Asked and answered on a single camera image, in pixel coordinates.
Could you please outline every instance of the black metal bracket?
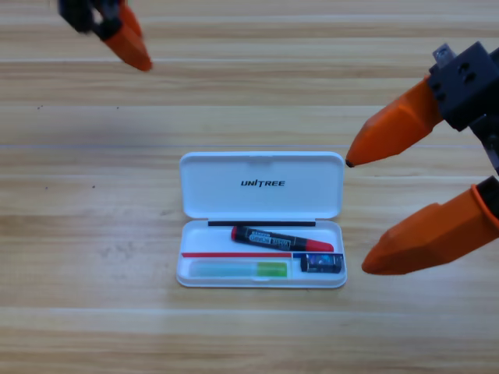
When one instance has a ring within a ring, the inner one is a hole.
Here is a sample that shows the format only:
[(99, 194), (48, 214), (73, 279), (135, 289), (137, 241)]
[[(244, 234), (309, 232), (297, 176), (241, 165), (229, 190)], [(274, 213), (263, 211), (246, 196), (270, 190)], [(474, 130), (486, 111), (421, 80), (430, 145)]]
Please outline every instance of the black metal bracket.
[(444, 44), (434, 53), (428, 85), (442, 118), (454, 129), (473, 131), (499, 174), (499, 49), (480, 42), (460, 55)]
[(499, 174), (499, 115), (483, 115), (469, 125), (487, 152), (492, 166)]
[[(94, 10), (98, 9), (102, 22), (97, 23)], [(94, 32), (105, 41), (122, 27), (119, 19), (119, 0), (58, 0), (59, 15), (78, 33)]]

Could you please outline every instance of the orange fingertip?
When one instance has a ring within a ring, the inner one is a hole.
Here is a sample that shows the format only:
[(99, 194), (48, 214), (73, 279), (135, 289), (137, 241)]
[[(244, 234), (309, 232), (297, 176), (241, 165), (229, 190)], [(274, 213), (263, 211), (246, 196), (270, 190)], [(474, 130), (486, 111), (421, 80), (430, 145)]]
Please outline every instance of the orange fingertip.
[(104, 43), (124, 63), (143, 72), (148, 72), (152, 69), (152, 61), (147, 53), (145, 44), (126, 24), (123, 24), (119, 32), (104, 41)]
[(346, 155), (348, 166), (399, 154), (443, 121), (426, 81), (427, 78), (367, 120)]
[(400, 275), (450, 263), (499, 238), (499, 220), (473, 186), (447, 203), (431, 204), (386, 231), (362, 269)]

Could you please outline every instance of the wood grain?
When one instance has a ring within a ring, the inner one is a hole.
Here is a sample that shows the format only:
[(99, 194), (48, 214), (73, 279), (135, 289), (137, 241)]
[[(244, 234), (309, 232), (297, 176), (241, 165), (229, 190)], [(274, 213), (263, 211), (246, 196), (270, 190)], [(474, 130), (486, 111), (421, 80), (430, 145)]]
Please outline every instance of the wood grain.
[(338, 290), (187, 289), (179, 160), (346, 155), (448, 42), (499, 46), (495, 0), (131, 0), (154, 70), (58, 17), (0, 2), (0, 372), (496, 374), (499, 252), (374, 277), (380, 235), (494, 174), (445, 123), (345, 171)]

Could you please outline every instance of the black marker barrel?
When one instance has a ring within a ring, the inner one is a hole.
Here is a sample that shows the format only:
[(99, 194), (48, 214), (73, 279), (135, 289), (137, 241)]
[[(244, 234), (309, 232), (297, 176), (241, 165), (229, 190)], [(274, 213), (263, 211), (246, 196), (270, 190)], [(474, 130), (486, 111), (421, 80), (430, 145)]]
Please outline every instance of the black marker barrel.
[(290, 252), (333, 252), (334, 250), (333, 245), (329, 243), (239, 226), (232, 229), (232, 240)]

